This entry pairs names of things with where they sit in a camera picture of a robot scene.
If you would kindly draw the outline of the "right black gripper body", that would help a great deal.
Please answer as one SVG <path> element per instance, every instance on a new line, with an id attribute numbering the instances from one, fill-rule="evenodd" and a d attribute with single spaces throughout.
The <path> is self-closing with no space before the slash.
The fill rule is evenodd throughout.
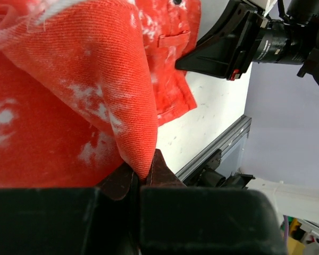
<path id="1" fill-rule="evenodd" d="M 259 32 L 266 28 L 264 10 L 254 1 L 235 1 L 225 27 L 225 37 L 230 39 L 226 51 L 230 58 L 225 78 L 234 81 L 246 73 L 259 45 Z"/>

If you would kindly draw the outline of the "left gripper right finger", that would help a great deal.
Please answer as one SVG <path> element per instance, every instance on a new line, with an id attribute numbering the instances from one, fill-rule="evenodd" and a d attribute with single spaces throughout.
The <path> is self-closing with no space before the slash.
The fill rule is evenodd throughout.
<path id="1" fill-rule="evenodd" d="M 140 189 L 142 254 L 287 254 L 266 195 L 184 185 L 156 150 Z"/>

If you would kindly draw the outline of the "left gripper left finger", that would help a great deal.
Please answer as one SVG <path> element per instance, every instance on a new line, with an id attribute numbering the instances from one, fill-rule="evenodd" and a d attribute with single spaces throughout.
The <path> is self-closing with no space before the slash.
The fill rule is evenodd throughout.
<path id="1" fill-rule="evenodd" d="M 91 187 L 0 189 L 0 254 L 137 254 L 137 189 L 125 164 Z"/>

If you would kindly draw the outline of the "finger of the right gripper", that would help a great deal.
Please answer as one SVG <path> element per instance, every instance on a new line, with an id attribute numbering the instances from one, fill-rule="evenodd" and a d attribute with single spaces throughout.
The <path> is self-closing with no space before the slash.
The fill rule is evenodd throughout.
<path id="1" fill-rule="evenodd" d="M 195 49 L 176 61 L 175 68 L 226 79 L 230 60 L 226 51 L 230 48 L 230 39 L 225 37 L 225 27 L 230 16 L 231 14 L 223 13 L 212 28 L 199 39 Z"/>

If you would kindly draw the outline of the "red tie-dye trousers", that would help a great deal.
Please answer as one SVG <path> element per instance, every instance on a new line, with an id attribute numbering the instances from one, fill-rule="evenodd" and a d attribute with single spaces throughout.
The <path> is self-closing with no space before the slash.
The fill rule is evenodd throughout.
<path id="1" fill-rule="evenodd" d="M 157 129 L 195 109 L 175 68 L 200 1 L 0 1 L 0 188 L 144 179 Z"/>

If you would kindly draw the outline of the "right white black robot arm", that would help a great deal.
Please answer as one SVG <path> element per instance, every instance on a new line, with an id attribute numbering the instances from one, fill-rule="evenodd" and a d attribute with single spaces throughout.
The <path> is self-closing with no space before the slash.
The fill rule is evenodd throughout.
<path id="1" fill-rule="evenodd" d="M 229 1 L 179 70 L 235 80 L 252 68 L 244 170 L 279 214 L 319 223 L 319 1 Z"/>

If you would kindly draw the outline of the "aluminium rail frame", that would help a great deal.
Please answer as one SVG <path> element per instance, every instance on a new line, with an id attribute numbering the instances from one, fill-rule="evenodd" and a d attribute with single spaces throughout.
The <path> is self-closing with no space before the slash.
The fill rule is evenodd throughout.
<path id="1" fill-rule="evenodd" d="M 229 177 L 240 171 L 252 118 L 243 115 L 205 147 L 175 175 L 188 185 L 206 169 Z"/>

